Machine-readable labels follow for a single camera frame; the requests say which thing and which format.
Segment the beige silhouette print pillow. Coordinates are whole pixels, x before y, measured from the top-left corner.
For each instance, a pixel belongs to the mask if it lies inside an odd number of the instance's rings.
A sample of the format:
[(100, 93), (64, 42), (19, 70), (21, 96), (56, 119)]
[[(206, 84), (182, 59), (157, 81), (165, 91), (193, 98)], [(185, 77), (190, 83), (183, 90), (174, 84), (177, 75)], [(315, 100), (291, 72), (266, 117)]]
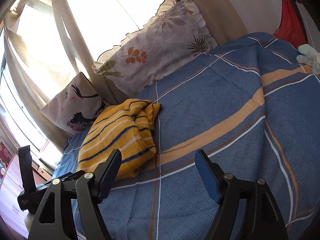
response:
[(40, 112), (57, 127), (75, 136), (91, 127), (107, 106), (89, 79), (79, 72)]

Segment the red cloth on rack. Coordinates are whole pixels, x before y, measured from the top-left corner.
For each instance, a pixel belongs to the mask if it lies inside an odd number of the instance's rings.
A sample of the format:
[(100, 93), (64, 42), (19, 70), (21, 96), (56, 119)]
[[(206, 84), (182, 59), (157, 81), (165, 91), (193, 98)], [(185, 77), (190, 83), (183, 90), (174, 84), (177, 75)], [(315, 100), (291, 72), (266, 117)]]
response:
[(308, 42), (303, 26), (290, 0), (281, 0), (280, 25), (273, 36), (291, 43), (296, 49)]

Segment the beige sheer curtain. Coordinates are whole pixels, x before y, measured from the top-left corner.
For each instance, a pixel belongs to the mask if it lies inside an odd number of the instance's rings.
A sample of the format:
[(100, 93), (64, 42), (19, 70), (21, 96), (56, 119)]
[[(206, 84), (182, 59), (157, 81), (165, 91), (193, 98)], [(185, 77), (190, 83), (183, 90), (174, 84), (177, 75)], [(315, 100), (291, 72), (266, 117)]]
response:
[[(143, 32), (165, 0), (16, 0), (4, 15), (5, 55), (14, 85), (33, 120), (59, 149), (69, 132), (41, 112), (81, 70), (111, 104), (128, 94), (95, 74), (95, 57)], [(215, 42), (247, 34), (230, 0), (192, 0)]]

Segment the blue plaid bed sheet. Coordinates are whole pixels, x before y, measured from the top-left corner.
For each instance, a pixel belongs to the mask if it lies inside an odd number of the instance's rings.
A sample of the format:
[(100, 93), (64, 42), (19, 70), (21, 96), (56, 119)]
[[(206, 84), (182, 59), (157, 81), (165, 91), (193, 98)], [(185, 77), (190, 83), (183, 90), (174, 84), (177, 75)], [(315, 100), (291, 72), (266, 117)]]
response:
[(161, 104), (155, 159), (115, 182), (100, 212), (113, 239), (204, 239), (217, 212), (194, 163), (204, 150), (238, 179), (263, 178), (289, 239), (319, 239), (319, 77), (298, 50), (252, 33), (137, 94)]

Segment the white leaf print pillow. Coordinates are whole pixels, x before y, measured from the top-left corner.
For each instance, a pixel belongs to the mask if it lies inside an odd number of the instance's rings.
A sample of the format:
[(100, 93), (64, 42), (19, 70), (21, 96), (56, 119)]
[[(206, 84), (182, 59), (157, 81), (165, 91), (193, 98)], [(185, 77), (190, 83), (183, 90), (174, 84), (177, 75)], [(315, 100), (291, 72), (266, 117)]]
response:
[(164, 0), (142, 30), (102, 53), (92, 69), (133, 96), (215, 47), (193, 0)]

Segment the red flower framed picture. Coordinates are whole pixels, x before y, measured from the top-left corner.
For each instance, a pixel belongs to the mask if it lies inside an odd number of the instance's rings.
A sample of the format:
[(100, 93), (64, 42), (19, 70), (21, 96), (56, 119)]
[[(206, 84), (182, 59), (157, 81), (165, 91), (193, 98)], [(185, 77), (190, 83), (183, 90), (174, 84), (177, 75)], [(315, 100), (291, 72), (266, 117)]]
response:
[(7, 168), (12, 160), (12, 154), (3, 141), (0, 142), (0, 160), (1, 164)]

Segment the yellow striped knit sweater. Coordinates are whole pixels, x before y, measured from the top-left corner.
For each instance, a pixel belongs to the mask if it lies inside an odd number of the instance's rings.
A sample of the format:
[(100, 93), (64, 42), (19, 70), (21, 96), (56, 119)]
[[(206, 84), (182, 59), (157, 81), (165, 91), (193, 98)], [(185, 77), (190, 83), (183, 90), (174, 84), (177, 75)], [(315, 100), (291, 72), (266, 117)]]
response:
[(160, 109), (161, 104), (140, 99), (107, 107), (81, 145), (77, 170), (93, 172), (113, 150), (120, 150), (121, 166), (116, 179), (136, 177), (140, 167), (157, 153), (152, 134)]

